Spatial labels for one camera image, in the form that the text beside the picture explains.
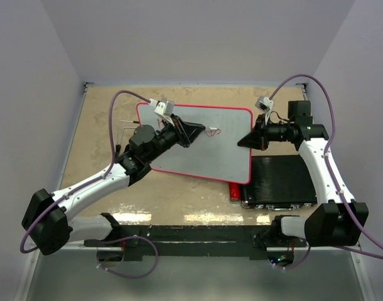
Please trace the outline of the pink framed whiteboard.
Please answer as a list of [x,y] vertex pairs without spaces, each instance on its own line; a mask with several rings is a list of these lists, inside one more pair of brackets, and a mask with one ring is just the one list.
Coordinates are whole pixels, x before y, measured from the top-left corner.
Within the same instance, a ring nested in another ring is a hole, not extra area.
[[151,163],[153,170],[237,184],[251,180],[251,150],[237,145],[251,131],[250,109],[176,104],[173,113],[186,122],[220,130],[206,130],[188,148],[172,147]]

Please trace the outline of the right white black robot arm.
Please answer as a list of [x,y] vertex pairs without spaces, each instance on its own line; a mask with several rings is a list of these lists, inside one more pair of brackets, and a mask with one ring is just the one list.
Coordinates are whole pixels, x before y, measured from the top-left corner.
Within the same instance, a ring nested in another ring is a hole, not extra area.
[[277,216],[271,225],[271,241],[285,246],[295,237],[314,247],[355,245],[369,210],[365,203],[356,202],[338,170],[328,170],[336,164],[327,145],[329,136],[325,126],[314,124],[311,103],[304,100],[290,101],[288,117],[275,124],[270,121],[273,104],[269,98],[259,97],[256,107],[262,114],[237,144],[264,151],[270,142],[292,143],[308,168],[318,206],[307,218]]

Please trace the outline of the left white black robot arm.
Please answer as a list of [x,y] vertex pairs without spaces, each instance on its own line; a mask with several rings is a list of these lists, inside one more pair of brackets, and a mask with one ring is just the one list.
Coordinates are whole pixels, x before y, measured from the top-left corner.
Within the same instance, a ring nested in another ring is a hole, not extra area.
[[175,145],[189,147],[206,130],[204,125],[185,122],[177,115],[163,125],[160,130],[150,125],[136,127],[124,152],[114,153],[109,166],[82,182],[54,193],[45,189],[35,192],[21,222],[24,237],[31,238],[43,255],[51,255],[75,240],[116,245],[121,231],[110,214],[92,218],[77,215],[109,194],[140,181],[160,155]]

